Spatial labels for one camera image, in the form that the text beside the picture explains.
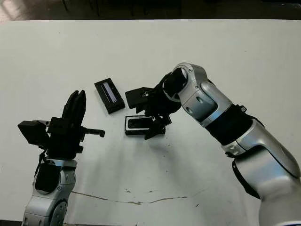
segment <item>white tabletop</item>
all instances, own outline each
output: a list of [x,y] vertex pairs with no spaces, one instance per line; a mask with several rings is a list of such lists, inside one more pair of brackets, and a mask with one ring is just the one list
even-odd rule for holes
[[135,110],[126,106],[108,115],[94,83],[112,78],[126,102],[126,91],[154,87],[176,64],[200,65],[301,163],[300,37],[301,21],[279,20],[1,25],[0,218],[23,218],[41,152],[27,144],[17,124],[60,117],[69,95],[84,89],[83,125],[104,129],[106,136],[86,136],[83,154],[76,157],[74,191],[109,200],[71,194],[66,222],[258,225],[259,201],[245,194],[232,159],[204,128],[179,110],[164,137],[126,137],[125,116]]

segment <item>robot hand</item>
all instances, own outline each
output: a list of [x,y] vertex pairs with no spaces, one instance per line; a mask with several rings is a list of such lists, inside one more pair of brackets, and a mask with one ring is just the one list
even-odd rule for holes
[[52,117],[50,122],[23,121],[18,125],[29,144],[44,150],[35,172],[32,197],[25,209],[23,226],[63,225],[69,195],[76,181],[77,162],[74,158],[83,150],[79,143],[85,134],[104,137],[103,130],[81,126],[85,111],[86,94],[83,90],[80,93],[75,91],[69,97],[61,118]]
[[[234,158],[233,171],[245,191],[261,200],[261,226],[301,225],[301,183],[297,161],[262,125],[234,105],[207,78],[205,70],[178,64],[146,97],[141,89],[127,92],[130,108],[147,114],[175,112],[179,104]],[[176,106],[170,111],[169,106]]]

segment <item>scratch mark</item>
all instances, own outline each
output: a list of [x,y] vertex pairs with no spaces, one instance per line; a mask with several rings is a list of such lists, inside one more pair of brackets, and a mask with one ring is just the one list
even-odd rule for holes
[[195,194],[194,194],[194,195],[192,195],[191,197],[197,196],[198,194],[200,194],[200,193],[204,192],[205,190],[207,190],[207,189],[200,190],[199,192],[195,193]]
[[155,203],[155,202],[161,202],[161,201],[171,200],[171,199],[186,199],[186,198],[189,198],[189,197],[194,197],[194,196],[200,194],[201,192],[203,192],[205,190],[206,189],[203,189],[203,190],[201,190],[201,191],[199,191],[199,192],[197,192],[197,193],[195,193],[194,195],[191,195],[191,196],[177,196],[177,197],[162,198],[162,199],[157,199],[157,200],[154,200],[154,201],[151,201],[151,202],[141,202],[141,201],[137,201],[137,202],[134,202],[134,201],[124,202],[124,201],[118,201],[118,200],[110,200],[110,199],[102,198],[102,197],[99,197],[99,196],[90,195],[90,194],[84,194],[84,193],[80,193],[80,192],[71,191],[71,193],[79,194],[79,195],[83,195],[83,196],[87,196],[87,197],[90,197],[90,198],[96,198],[96,199],[106,200],[106,201],[109,201],[109,202],[129,203],[129,204],[133,204],[133,205],[141,205],[141,204],[152,204],[152,203]]
[[98,196],[94,196],[94,195],[90,195],[90,194],[84,194],[84,193],[74,192],[74,191],[71,191],[71,192],[75,193],[75,194],[80,194],[80,195],[88,196],[88,197],[91,197],[91,198],[96,198],[96,199],[101,199],[101,200],[108,200],[108,199],[105,199],[105,198],[102,198],[102,197],[98,197]]
[[127,202],[127,203],[135,204],[135,205],[141,205],[143,202],[133,202],[133,201],[131,201],[131,202]]
[[175,199],[175,198],[163,198],[163,199],[158,199],[152,202],[148,202],[149,204],[155,203],[155,202],[159,202],[159,201],[163,201],[163,200],[170,200],[170,199]]

